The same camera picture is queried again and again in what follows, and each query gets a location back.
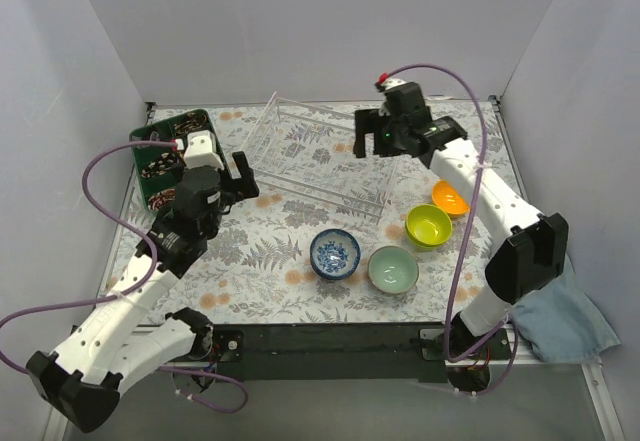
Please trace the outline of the pale green ceramic bowl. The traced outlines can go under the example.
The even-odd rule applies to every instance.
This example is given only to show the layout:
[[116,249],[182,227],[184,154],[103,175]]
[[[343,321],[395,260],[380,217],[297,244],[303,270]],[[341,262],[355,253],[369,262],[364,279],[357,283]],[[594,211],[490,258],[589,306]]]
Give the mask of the pale green ceramic bowl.
[[377,249],[369,258],[367,272],[372,285],[390,295],[408,292],[420,277],[416,259],[398,246]]

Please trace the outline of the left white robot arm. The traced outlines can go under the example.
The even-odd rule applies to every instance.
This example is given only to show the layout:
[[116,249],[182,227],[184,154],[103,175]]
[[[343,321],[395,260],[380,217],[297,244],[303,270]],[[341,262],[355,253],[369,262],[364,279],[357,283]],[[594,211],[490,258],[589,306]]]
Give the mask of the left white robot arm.
[[130,342],[139,322],[206,252],[231,207],[259,189],[242,151],[240,173],[226,165],[188,168],[174,201],[159,211],[119,281],[75,331],[51,353],[38,351],[26,370],[39,395],[84,433],[102,426],[121,397],[169,361],[212,359],[214,327],[202,313],[182,308],[143,338]]

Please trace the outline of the blue patterned white bowl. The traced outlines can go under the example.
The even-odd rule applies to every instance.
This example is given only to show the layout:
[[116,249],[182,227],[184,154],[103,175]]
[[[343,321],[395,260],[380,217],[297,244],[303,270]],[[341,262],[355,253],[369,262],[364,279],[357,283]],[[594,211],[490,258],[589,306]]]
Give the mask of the blue patterned white bowl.
[[318,233],[310,245],[311,267],[321,278],[340,281],[358,268],[361,248],[349,232],[327,229]]

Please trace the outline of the lime green bowl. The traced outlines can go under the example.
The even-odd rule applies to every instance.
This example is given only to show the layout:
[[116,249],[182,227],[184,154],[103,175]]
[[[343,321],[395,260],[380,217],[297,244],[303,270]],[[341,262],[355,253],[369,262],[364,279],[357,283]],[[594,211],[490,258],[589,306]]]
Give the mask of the lime green bowl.
[[405,219],[408,238],[419,248],[435,249],[444,245],[453,232],[448,214],[432,204],[412,208]]

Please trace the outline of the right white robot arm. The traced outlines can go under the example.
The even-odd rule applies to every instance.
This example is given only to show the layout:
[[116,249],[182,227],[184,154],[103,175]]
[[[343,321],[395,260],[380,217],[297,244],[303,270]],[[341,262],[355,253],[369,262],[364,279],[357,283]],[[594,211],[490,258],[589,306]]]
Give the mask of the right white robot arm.
[[449,361],[475,358],[518,301],[562,274],[568,223],[560,214],[543,214],[511,189],[457,121],[433,118],[417,83],[386,76],[376,88],[384,96],[381,107],[354,114],[354,155],[367,156],[371,136],[376,156],[418,159],[465,200],[468,218],[480,220],[490,235],[485,286],[461,311],[446,309],[442,336]]

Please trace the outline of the orange bowl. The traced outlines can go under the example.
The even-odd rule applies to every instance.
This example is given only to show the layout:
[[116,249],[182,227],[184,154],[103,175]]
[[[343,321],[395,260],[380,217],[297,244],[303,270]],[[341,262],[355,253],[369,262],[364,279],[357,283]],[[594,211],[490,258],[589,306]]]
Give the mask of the orange bowl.
[[438,181],[432,188],[433,203],[451,217],[460,217],[470,211],[467,202],[444,180]]

